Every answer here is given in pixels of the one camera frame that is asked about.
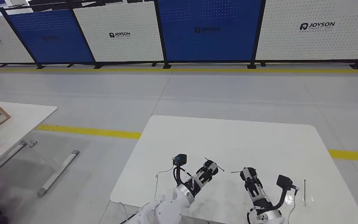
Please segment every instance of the perforated panel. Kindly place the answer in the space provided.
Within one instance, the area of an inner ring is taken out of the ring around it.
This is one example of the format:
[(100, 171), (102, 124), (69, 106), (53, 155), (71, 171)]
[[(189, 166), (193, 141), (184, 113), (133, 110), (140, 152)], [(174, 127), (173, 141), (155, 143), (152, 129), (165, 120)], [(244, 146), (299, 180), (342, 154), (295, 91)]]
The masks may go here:
[(33, 63), (10, 25), (0, 16), (0, 63)]
[(357, 0), (267, 0), (256, 59), (357, 59), (357, 9)]
[(261, 0), (160, 0), (168, 60), (250, 60)]
[(163, 60), (153, 2), (74, 10), (98, 62)]
[(38, 62), (93, 61), (70, 10), (9, 17)]

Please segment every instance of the cardboard box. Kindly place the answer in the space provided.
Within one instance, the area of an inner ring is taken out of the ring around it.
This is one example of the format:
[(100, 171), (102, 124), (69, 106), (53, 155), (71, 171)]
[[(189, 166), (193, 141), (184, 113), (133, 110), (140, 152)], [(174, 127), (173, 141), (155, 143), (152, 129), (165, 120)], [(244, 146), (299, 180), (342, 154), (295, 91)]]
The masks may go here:
[(10, 115), (4, 111), (4, 109), (0, 108), (0, 125), (10, 119)]

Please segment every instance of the yellow floor line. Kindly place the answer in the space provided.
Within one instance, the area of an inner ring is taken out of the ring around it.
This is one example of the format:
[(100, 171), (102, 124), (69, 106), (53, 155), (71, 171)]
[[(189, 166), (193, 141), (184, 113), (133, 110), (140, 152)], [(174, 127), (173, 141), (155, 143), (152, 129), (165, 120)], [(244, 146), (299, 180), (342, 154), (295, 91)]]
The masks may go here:
[[(107, 136), (116, 138), (131, 138), (139, 139), (140, 132), (126, 132), (123, 130), (103, 130), (96, 128), (81, 128), (42, 124), (36, 130), (47, 130), (50, 132), (65, 132), (73, 134), (88, 134), (92, 136)], [(343, 150), (328, 150), (332, 158), (339, 158), (343, 160), (358, 160), (358, 151), (343, 151)]]
[(245, 69), (245, 68), (0, 68), (0, 72), (224, 72), (224, 73), (358, 73), (358, 69)]
[(139, 139), (140, 132), (126, 132), (123, 130), (103, 130), (95, 128), (80, 128), (80, 127), (68, 127), (58, 125), (42, 124), (36, 128), (36, 130), (48, 130), (50, 132), (65, 132), (73, 134), (88, 134), (92, 136), (108, 136), (116, 138), (131, 138)]
[(358, 160), (358, 151), (328, 150), (332, 158), (342, 160)]

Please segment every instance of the joyson logo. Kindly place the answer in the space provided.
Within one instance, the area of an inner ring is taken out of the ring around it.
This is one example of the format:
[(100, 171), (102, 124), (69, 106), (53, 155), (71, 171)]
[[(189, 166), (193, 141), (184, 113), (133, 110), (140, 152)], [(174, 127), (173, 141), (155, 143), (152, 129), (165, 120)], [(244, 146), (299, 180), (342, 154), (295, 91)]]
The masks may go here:
[(45, 41), (58, 40), (59, 38), (60, 38), (59, 36), (42, 36), (42, 39)]
[(220, 27), (196, 27), (194, 28), (194, 34), (209, 34), (211, 32), (218, 32), (220, 30)]
[(335, 26), (336, 22), (313, 22), (308, 26), (308, 23), (301, 24), (300, 30), (327, 30)]
[(130, 32), (110, 32), (111, 38), (130, 38)]

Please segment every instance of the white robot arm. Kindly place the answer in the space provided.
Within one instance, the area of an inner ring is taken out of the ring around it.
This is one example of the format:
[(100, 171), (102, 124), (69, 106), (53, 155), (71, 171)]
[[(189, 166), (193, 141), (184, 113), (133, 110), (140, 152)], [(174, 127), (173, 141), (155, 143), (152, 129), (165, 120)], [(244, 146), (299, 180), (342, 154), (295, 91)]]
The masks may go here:
[[(245, 167), (240, 172), (240, 177), (245, 181), (245, 188), (250, 195), (254, 207), (250, 210), (256, 210), (257, 217), (254, 224), (284, 224), (285, 219), (279, 208), (284, 204), (287, 191), (295, 189), (295, 196), (299, 188), (293, 185), (290, 178), (279, 175), (277, 185), (282, 188), (281, 198), (277, 205), (273, 205), (269, 197), (263, 191), (263, 186), (257, 177), (256, 170), (252, 167)], [(250, 223), (249, 212), (247, 213), (247, 222)]]
[(182, 165), (186, 164), (186, 155), (179, 154), (173, 158), (173, 170), (177, 186), (173, 190), (171, 199), (166, 199), (164, 195), (158, 196), (153, 201), (141, 208), (138, 213), (128, 220), (128, 224), (149, 224), (149, 212), (154, 210), (154, 223), (157, 224), (179, 224), (182, 217), (183, 207), (189, 208), (194, 202), (198, 192), (212, 180), (213, 176), (218, 173), (218, 166), (211, 160), (207, 160), (203, 167), (200, 168), (195, 176), (183, 183), (180, 178)]

